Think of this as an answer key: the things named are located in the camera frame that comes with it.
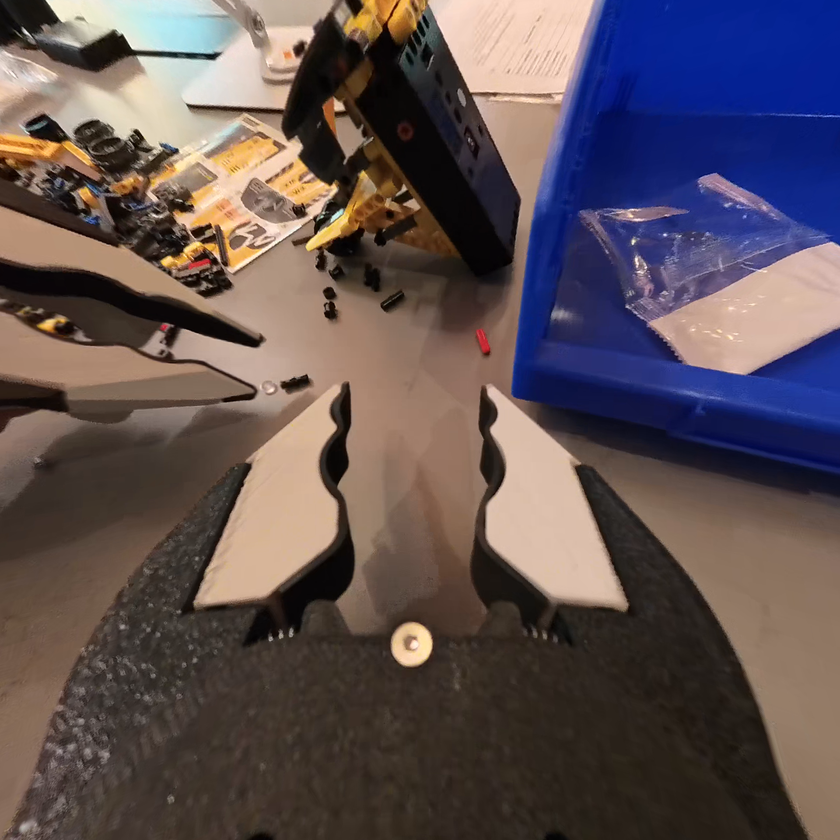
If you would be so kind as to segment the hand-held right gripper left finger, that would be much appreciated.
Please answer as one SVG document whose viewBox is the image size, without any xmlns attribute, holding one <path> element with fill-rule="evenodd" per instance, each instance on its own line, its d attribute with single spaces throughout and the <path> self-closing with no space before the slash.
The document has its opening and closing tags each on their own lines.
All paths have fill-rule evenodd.
<svg viewBox="0 0 840 840">
<path fill-rule="evenodd" d="M 310 604 L 347 591 L 354 545 L 340 482 L 351 423 L 350 383 L 333 385 L 247 458 L 194 611 L 255 607 L 298 632 Z"/>
</svg>

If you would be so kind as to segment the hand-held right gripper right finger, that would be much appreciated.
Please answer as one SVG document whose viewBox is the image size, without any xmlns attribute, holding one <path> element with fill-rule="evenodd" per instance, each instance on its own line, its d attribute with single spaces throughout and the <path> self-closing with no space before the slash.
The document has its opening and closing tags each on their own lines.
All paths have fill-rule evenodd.
<svg viewBox="0 0 840 840">
<path fill-rule="evenodd" d="M 629 601 L 581 477 L 581 462 L 494 385 L 479 395 L 471 579 L 486 607 L 548 629 L 562 607 L 625 614 Z"/>
</svg>

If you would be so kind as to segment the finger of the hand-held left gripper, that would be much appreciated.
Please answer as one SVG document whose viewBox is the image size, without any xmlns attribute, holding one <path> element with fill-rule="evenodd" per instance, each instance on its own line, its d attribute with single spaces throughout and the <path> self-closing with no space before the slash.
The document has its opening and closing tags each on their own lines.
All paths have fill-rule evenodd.
<svg viewBox="0 0 840 840">
<path fill-rule="evenodd" d="M 2 299 L 65 316 L 103 343 L 138 348 L 162 323 L 249 348 L 265 340 L 38 196 L 2 196 L 1 287 Z"/>
<path fill-rule="evenodd" d="M 249 401 L 257 387 L 198 360 L 143 349 L 159 326 L 106 305 L 74 305 L 66 317 L 84 340 L 39 329 L 2 306 L 2 413 L 63 413 L 118 422 L 151 408 Z"/>
</svg>

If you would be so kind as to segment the pile of building block pieces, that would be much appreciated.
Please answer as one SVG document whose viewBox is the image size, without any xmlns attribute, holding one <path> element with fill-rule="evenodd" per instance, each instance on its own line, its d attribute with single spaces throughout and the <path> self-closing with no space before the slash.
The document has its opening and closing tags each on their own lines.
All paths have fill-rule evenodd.
<svg viewBox="0 0 840 840">
<path fill-rule="evenodd" d="M 2 133 L 2 181 L 79 222 L 83 234 L 102 234 L 212 298 L 233 286 L 227 247 L 218 224 L 186 222 L 198 187 L 178 178 L 179 153 L 138 130 L 121 138 L 96 119 L 68 134 L 41 113 L 26 122 L 24 133 Z"/>
</svg>

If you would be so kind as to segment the yellow and grey sticker sheet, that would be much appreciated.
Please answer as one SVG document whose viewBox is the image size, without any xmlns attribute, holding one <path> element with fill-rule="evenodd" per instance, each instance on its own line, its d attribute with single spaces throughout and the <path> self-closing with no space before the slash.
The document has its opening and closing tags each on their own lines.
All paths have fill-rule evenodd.
<svg viewBox="0 0 840 840">
<path fill-rule="evenodd" d="M 187 192 L 191 207 L 175 218 L 189 230 L 219 228 L 227 270 L 236 273 L 301 230 L 335 193 L 299 152 L 299 142 L 243 113 L 170 159 L 150 180 L 150 195 L 163 201 Z"/>
</svg>

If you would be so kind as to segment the white book stand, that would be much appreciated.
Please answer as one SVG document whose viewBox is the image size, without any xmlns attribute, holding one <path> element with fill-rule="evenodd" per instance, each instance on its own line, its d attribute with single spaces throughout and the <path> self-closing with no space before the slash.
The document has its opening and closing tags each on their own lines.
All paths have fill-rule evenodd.
<svg viewBox="0 0 840 840">
<path fill-rule="evenodd" d="M 215 5 L 243 33 L 184 89 L 184 103 L 194 109 L 282 112 L 298 68 L 281 71 L 275 54 L 291 49 L 300 61 L 314 28 L 268 27 L 259 11 L 245 1 L 216 1 Z"/>
</svg>

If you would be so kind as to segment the black power adapter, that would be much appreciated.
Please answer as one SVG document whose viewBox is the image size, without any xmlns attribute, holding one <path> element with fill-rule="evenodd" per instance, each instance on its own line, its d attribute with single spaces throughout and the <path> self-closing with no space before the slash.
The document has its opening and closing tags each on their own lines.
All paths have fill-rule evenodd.
<svg viewBox="0 0 840 840">
<path fill-rule="evenodd" d="M 135 55 L 118 30 L 99 27 L 82 17 L 42 27 L 34 41 L 48 58 L 88 71 L 100 71 Z"/>
</svg>

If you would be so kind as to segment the scattered black pins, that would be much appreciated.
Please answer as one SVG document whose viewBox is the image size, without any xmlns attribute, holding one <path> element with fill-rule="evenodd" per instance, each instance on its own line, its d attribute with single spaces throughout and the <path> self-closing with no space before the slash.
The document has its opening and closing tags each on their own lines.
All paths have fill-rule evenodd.
<svg viewBox="0 0 840 840">
<path fill-rule="evenodd" d="M 404 303 L 406 293 L 403 289 L 391 290 L 382 295 L 385 290 L 383 269 L 369 260 L 347 262 L 346 258 L 332 255 L 325 248 L 318 248 L 314 254 L 316 271 L 329 279 L 322 289 L 322 315 L 326 320 L 339 320 L 340 287 L 342 283 L 353 278 L 361 283 L 363 289 L 379 296 L 379 306 L 384 312 L 390 312 Z"/>
</svg>

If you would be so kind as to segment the clear and white plastic bag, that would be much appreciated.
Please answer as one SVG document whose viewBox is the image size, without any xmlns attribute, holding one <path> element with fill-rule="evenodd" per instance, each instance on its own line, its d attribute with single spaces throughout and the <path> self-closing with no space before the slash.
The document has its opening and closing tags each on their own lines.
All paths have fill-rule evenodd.
<svg viewBox="0 0 840 840">
<path fill-rule="evenodd" d="M 579 219 L 680 362 L 749 375 L 839 328 L 839 246 L 718 173 Z"/>
</svg>

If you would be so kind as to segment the yellow grey toy robot model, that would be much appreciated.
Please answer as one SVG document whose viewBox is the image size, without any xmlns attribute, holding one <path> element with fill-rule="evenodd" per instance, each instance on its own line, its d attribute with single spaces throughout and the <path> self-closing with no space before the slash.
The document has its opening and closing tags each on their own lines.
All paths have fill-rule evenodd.
<svg viewBox="0 0 840 840">
<path fill-rule="evenodd" d="M 511 264 L 521 198 L 427 2 L 333 2 L 281 129 L 334 188 L 307 250 L 371 235 L 477 277 Z"/>
</svg>

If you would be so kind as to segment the printed paper sheets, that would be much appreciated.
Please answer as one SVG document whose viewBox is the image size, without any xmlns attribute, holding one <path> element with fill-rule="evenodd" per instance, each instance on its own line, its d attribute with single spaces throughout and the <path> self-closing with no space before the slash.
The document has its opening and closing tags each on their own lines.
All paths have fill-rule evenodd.
<svg viewBox="0 0 840 840">
<path fill-rule="evenodd" d="M 593 1 L 434 2 L 473 93 L 557 99 L 571 78 Z"/>
</svg>

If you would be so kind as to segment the blue storage bin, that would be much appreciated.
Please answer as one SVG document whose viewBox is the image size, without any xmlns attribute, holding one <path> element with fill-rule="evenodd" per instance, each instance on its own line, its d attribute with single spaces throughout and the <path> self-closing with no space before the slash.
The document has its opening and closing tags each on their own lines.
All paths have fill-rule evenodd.
<svg viewBox="0 0 840 840">
<path fill-rule="evenodd" d="M 757 374 L 677 361 L 579 212 L 718 173 L 838 242 L 838 2 L 600 2 L 542 169 L 512 394 L 838 474 L 838 333 Z"/>
</svg>

